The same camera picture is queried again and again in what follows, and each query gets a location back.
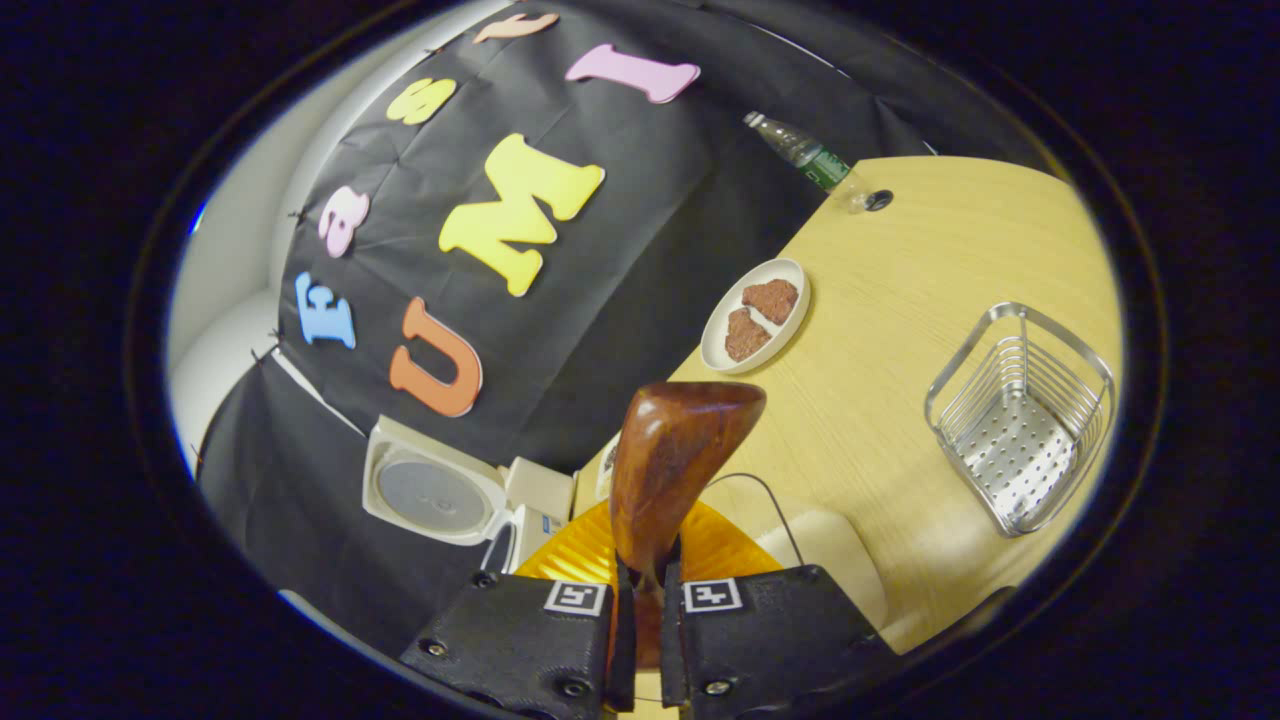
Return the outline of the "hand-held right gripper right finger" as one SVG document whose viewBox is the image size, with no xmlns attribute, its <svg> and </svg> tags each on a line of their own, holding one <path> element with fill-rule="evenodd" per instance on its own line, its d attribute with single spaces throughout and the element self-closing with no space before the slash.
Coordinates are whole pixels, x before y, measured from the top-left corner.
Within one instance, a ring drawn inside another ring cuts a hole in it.
<svg viewBox="0 0 1280 720">
<path fill-rule="evenodd" d="M 666 569 L 660 701 L 681 719 L 791 719 L 887 682 L 884 588 L 844 515 L 801 507 L 749 536 L 699 503 Z"/>
</svg>

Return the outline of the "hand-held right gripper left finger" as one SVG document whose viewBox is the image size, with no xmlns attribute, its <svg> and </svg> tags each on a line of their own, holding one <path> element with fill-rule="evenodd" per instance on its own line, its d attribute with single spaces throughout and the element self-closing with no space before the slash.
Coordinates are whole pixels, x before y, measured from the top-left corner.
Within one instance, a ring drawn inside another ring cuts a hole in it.
<svg viewBox="0 0 1280 720">
<path fill-rule="evenodd" d="M 636 705 L 634 584 L 611 512 L 575 518 L 513 574 L 474 573 L 402 652 L 416 673 L 538 719 L 613 719 Z"/>
</svg>

